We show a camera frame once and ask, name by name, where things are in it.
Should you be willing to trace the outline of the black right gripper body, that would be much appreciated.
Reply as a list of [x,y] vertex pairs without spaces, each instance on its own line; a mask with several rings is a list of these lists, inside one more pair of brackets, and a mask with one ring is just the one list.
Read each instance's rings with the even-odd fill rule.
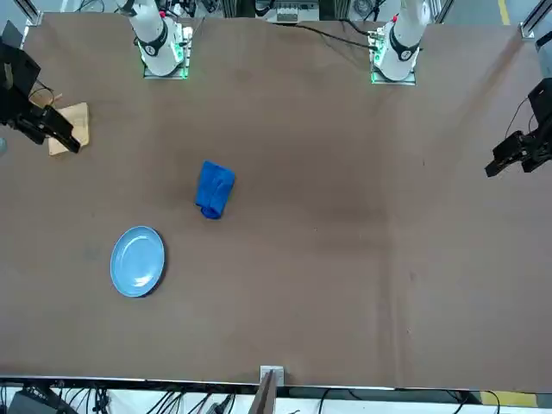
[[39,125],[41,109],[29,100],[39,72],[26,52],[1,43],[1,124]]

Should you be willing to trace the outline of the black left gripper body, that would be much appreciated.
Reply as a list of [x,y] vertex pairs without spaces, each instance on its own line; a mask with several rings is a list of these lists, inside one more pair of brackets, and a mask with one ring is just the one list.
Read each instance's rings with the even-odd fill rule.
[[534,135],[542,142],[551,142],[551,83],[552,78],[543,78],[528,95],[537,122]]

